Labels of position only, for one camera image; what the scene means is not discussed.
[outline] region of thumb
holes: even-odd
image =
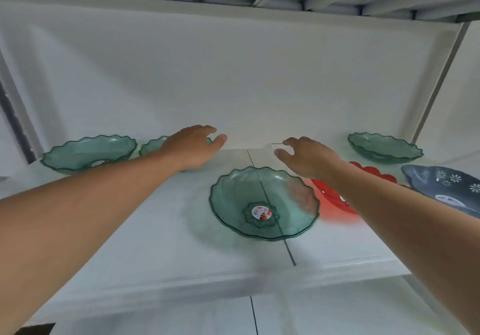
[[[217,136],[210,146],[215,150],[220,150],[220,148],[227,142],[227,136],[225,134],[220,134]]]
[[[293,155],[290,155],[283,149],[275,149],[275,156],[287,165],[289,165],[293,159]]]

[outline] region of left arm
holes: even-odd
[[[0,335],[22,326],[172,175],[201,167],[223,146],[193,126],[161,149],[0,200]]]

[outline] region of hand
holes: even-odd
[[[227,136],[220,134],[208,144],[207,136],[216,131],[212,126],[187,127],[166,139],[155,153],[170,157],[179,171],[201,168],[227,141]]]
[[[288,168],[305,178],[328,181],[334,168],[344,163],[332,149],[305,136],[288,138],[283,144],[291,146],[294,155],[283,149],[276,149],[275,155]]]

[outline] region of forearm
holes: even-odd
[[[471,333],[480,333],[480,220],[348,163],[329,182]]]
[[[0,334],[15,332],[176,172],[167,157],[143,157],[1,200]]]

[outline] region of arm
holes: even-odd
[[[351,204],[410,271],[472,333],[480,334],[480,220],[342,161],[306,137],[276,156],[325,181]]]
[[[225,143],[210,126],[168,138],[160,150],[0,200],[0,334],[14,333],[172,175],[199,168]]]

